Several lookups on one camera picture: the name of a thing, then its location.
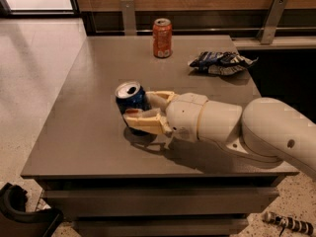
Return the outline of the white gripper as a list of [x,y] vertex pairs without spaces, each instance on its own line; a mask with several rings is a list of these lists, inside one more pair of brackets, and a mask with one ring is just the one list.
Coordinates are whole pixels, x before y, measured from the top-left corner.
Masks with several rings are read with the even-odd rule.
[[177,139],[189,142],[198,140],[198,117],[208,101],[207,96],[194,93],[178,96],[173,91],[147,91],[146,98],[152,110],[127,109],[122,115],[129,127],[150,134],[171,134],[173,131]]

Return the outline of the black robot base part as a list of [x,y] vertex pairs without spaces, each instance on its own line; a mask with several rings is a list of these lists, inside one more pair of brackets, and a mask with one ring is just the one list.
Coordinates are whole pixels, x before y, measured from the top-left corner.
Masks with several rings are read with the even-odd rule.
[[26,212],[27,191],[6,183],[0,190],[0,237],[51,237],[63,221],[56,208]]

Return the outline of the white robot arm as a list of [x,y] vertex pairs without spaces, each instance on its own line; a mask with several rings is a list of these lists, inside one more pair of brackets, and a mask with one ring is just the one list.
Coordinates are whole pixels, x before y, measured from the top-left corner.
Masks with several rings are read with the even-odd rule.
[[241,107],[194,93],[156,91],[145,96],[150,110],[123,112],[131,128],[214,143],[261,168],[285,161],[316,178],[316,123],[284,102],[258,98]]

